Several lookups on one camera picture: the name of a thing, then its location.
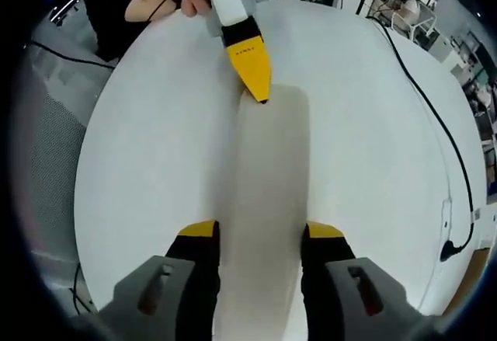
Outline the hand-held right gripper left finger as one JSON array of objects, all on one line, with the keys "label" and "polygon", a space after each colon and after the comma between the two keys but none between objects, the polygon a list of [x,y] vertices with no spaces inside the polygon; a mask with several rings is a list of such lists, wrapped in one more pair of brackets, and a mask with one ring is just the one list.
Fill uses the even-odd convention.
[{"label": "hand-held right gripper left finger", "polygon": [[123,340],[210,340],[220,256],[217,221],[186,226],[164,256],[152,256],[115,286],[112,329]]}]

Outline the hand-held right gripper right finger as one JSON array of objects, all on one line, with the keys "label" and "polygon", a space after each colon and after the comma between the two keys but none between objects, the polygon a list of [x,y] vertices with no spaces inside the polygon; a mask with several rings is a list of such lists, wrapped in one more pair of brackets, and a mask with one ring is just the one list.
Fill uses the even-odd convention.
[{"label": "hand-held right gripper right finger", "polygon": [[301,293],[309,340],[406,340],[411,307],[403,286],[345,235],[309,221],[301,238]]}]

